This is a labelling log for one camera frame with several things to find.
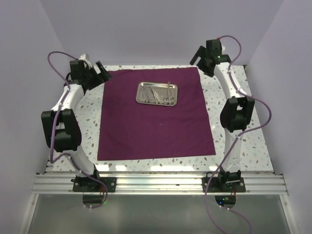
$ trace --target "purple cloth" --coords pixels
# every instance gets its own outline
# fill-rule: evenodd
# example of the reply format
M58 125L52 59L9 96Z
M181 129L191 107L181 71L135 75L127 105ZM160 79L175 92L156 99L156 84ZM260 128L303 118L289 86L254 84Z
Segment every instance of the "purple cloth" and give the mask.
M120 70L105 83L98 160L215 155L197 68ZM172 107L136 102L139 83L178 86Z

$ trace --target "metal tray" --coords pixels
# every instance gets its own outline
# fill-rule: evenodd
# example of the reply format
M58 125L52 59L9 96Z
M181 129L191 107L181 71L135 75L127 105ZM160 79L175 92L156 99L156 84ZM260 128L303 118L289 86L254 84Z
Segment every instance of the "metal tray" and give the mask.
M159 106L175 106L177 102L177 86L169 84L169 95L172 101L168 100L168 84L141 82L138 85L136 93L136 101L141 104L159 105Z

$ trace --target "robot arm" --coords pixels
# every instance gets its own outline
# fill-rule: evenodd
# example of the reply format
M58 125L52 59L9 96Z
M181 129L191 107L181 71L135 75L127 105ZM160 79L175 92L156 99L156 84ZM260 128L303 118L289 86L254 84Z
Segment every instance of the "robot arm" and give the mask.
M54 155L60 153L71 155L69 161L72 165L73 162L75 163L75 166L73 165L76 171L75 180L88 179L81 171L98 179L98 172L94 164L81 147L81 131L74 111L87 90L108 81L111 75L99 61L92 65L87 54L82 55L77 60L70 61L70 68L69 86L64 86L62 96L51 111L45 111L41 114L46 143L50 147L53 121L61 104L54 138Z
M206 75L216 76L226 96L225 106L220 114L220 122L225 130L225 154L229 151L235 137L247 128L251 121L254 100L237 92L245 93L239 85L235 75L231 72L233 80L228 74L231 63L228 55L222 54L222 45L219 39L206 41L206 48L200 46L190 64L193 65L200 57L197 67ZM233 187L241 180L239 164L241 139L237 141L230 154L222 164L218 181L221 187Z

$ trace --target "table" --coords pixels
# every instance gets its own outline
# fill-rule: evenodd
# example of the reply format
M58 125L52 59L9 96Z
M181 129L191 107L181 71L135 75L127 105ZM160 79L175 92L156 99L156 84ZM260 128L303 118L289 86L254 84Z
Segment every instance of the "table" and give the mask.
M150 66L105 66L108 71L121 69L162 69L190 67L150 65ZM234 66L233 71L242 88L250 94L245 70L243 66ZM226 102L221 85L216 77L209 77L199 70L201 85L206 101L207 111L214 138L216 155L192 156L178 158L144 159L144 160L116 160L98 161L98 139L104 84L86 93L75 111L82 133L82 147L89 159L100 172L206 172L217 168L224 156L225 134L219 120L220 113ZM254 109L252 120L248 128L259 125L259 119ZM262 130L247 133L243 137L241 156L241 171L273 172L269 152L265 144ZM53 165L48 164L48 171L71 172L72 165L65 158Z

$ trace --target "white wall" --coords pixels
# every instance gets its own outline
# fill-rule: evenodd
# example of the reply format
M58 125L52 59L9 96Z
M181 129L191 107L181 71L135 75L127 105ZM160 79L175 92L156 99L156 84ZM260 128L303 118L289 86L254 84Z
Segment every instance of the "white wall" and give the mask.
M237 36L247 64L282 0L41 0L64 49L104 64L188 64L206 40ZM228 40L227 53L237 53Z
M263 132L276 173L283 173L302 234L312 231L312 1L284 0L247 66L255 96L272 108ZM260 120L266 111L257 106Z
M46 56L63 48L38 0L1 0L0 32L0 233L15 234L47 161L40 114L62 93ZM53 62L67 72L67 58Z

